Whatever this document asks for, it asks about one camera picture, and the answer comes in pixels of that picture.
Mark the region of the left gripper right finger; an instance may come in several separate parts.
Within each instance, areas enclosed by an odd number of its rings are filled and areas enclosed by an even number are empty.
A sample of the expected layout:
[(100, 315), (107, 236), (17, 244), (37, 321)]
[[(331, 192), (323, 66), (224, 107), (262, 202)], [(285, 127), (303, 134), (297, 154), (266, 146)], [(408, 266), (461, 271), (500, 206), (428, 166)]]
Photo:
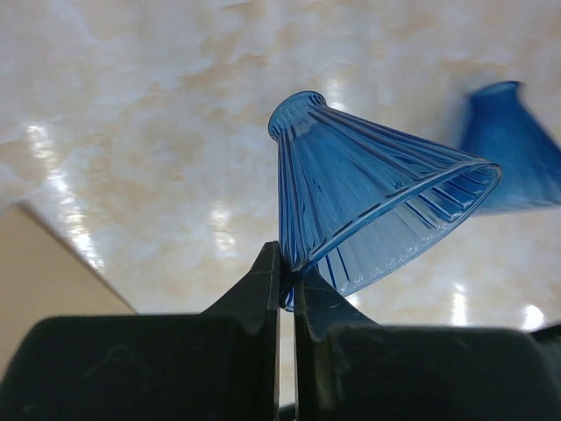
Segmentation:
[(560, 328), (380, 325), (316, 271), (295, 284), (300, 420), (557, 420)]

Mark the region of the brown paper coffee filter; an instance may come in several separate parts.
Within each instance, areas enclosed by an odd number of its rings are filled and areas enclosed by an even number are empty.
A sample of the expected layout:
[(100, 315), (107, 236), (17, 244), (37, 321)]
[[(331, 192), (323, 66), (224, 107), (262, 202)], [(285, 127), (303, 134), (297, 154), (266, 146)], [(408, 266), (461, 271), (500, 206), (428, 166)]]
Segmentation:
[(30, 212), (1, 216), (1, 338), (47, 317), (132, 315), (126, 303)]

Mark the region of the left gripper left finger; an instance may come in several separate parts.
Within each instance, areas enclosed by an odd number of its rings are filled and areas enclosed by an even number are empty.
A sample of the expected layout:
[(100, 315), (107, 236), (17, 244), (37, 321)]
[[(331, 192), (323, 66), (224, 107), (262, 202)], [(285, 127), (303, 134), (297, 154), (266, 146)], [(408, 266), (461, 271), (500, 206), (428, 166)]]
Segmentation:
[(281, 257), (197, 314), (52, 317), (1, 382), (4, 420), (275, 420)]

